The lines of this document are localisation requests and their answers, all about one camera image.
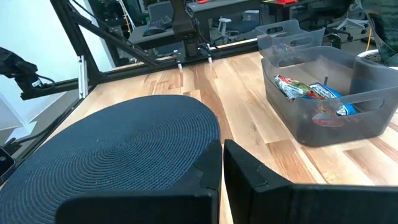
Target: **translucent plastic bin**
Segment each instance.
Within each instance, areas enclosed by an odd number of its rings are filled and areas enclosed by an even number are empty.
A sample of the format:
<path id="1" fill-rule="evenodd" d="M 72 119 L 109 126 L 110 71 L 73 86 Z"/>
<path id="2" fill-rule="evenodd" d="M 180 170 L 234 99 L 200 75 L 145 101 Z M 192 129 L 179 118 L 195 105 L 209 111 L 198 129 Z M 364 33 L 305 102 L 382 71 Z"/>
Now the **translucent plastic bin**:
<path id="1" fill-rule="evenodd" d="M 307 32 L 297 20 L 276 22 L 256 28 L 260 54 L 270 57 L 275 54 L 322 45 L 325 28 Z"/>
<path id="2" fill-rule="evenodd" d="M 267 100 L 294 138 L 308 146 L 324 146 L 382 134 L 398 107 L 398 71 L 333 47 L 279 54 L 262 59 Z M 330 100 L 296 98 L 290 102 L 274 77 L 305 84 L 324 83 L 342 95 Z M 342 105 L 358 114 L 338 116 Z"/>

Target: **black metal frame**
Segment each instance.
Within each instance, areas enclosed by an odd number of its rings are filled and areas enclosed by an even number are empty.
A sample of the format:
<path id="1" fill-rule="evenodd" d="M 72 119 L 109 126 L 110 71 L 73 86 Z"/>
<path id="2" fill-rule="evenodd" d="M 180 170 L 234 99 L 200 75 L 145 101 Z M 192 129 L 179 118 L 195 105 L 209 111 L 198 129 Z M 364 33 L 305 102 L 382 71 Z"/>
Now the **black metal frame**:
<path id="1" fill-rule="evenodd" d="M 164 60 L 162 63 L 159 61 L 145 61 L 143 65 L 136 65 L 122 69 L 115 69 L 108 72 L 101 72 L 98 69 L 98 66 L 93 58 L 93 55 L 90 52 L 88 44 L 81 32 L 80 26 L 88 29 L 92 33 L 97 36 L 103 38 L 108 43 L 114 44 L 116 47 L 119 47 L 121 50 L 136 56 L 136 52 L 132 50 L 128 45 L 126 45 L 123 41 L 119 40 L 115 36 L 101 30 L 100 28 L 94 26 L 90 22 L 88 22 L 84 17 L 79 15 L 76 12 L 73 12 L 68 4 L 69 0 L 50 0 L 55 12 L 60 19 L 60 22 L 67 33 L 68 38 L 77 54 L 77 56 L 83 55 L 86 63 L 87 63 L 87 75 L 88 75 L 88 85 L 96 86 L 101 83 L 112 82 L 115 80 L 120 80 L 123 78 L 136 77 L 139 75 L 145 75 L 148 73 L 159 72 L 163 70 L 168 70 L 171 68 L 177 67 L 177 62 L 174 58 Z M 212 49 L 211 52 L 215 56 L 214 59 L 230 57 L 239 54 L 245 54 L 249 52 L 255 52 L 258 50 L 257 41 L 252 42 L 244 42 L 242 44 L 236 44 L 229 47 L 223 47 L 220 49 Z M 205 57 L 198 57 L 196 60 L 191 60 L 184 65 L 191 65 L 196 63 L 205 62 L 207 59 Z M 41 96 L 51 95 L 54 93 L 61 93 L 68 90 L 74 90 L 78 88 L 78 79 L 74 78 L 71 80 L 57 82 L 54 87 L 45 90 L 45 91 L 37 91 L 35 93 L 22 93 L 21 98 L 23 100 L 29 100 L 32 98 L 37 98 Z"/>

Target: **black round mat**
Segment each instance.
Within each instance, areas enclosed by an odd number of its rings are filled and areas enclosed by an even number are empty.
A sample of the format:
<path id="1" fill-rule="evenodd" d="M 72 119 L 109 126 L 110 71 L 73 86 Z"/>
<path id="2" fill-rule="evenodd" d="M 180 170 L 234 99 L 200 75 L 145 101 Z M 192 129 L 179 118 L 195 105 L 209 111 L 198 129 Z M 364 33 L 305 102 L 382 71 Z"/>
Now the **black round mat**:
<path id="1" fill-rule="evenodd" d="M 171 187 L 213 139 L 215 115 L 187 96 L 147 96 L 71 125 L 33 153 L 0 190 L 0 223 L 54 223 L 82 192 Z"/>

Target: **snack bag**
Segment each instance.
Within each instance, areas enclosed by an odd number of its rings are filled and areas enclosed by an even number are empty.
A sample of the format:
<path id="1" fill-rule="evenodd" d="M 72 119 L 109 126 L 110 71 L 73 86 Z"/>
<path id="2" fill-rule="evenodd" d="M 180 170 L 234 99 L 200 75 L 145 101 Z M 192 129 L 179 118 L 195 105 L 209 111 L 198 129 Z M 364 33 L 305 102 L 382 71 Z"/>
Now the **snack bag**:
<path id="1" fill-rule="evenodd" d="M 319 95 L 310 86 L 283 76 L 277 75 L 274 77 L 278 88 L 284 93 L 289 101 L 293 101 L 297 97 L 306 99 L 324 100 L 325 97 Z"/>
<path id="2" fill-rule="evenodd" d="M 335 90 L 332 90 L 330 87 L 326 85 L 322 85 L 321 83 L 314 83 L 310 85 L 310 87 L 315 90 L 319 95 L 323 96 L 325 99 L 339 98 L 341 95 L 337 93 Z M 343 105 L 340 106 L 337 110 L 338 116 L 346 116 L 356 114 L 356 110 L 353 105 Z"/>

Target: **desk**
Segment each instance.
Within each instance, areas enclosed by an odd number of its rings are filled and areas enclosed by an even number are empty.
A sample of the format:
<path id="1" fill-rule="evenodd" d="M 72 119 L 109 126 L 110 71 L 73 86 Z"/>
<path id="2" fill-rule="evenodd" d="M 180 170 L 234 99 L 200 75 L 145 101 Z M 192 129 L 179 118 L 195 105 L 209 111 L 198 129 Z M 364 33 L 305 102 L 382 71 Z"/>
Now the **desk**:
<path id="1" fill-rule="evenodd" d="M 214 17 L 227 16 L 250 9 L 259 9 L 258 0 L 219 0 L 205 4 L 189 3 L 188 8 L 200 23 L 200 29 L 206 40 L 210 40 L 210 27 L 208 20 Z"/>
<path id="2" fill-rule="evenodd" d="M 292 19 L 292 7 L 317 2 L 319 0 L 298 0 L 290 4 L 279 4 L 276 0 L 263 0 L 262 3 L 270 8 L 270 12 L 275 11 L 275 22 L 287 21 Z"/>
<path id="3" fill-rule="evenodd" d="M 372 139 L 311 148 L 299 144 L 266 100 L 258 52 L 98 85 L 50 136 L 105 107 L 140 96 L 187 95 L 217 115 L 234 139 L 295 183 L 398 185 L 398 114 Z M 220 223 L 232 224 L 223 180 Z"/>
<path id="4" fill-rule="evenodd" d="M 136 27 L 131 33 L 129 41 L 144 50 L 178 42 L 174 36 L 173 29 L 167 29 L 166 32 L 144 37 L 142 35 L 146 27 L 147 26 Z"/>

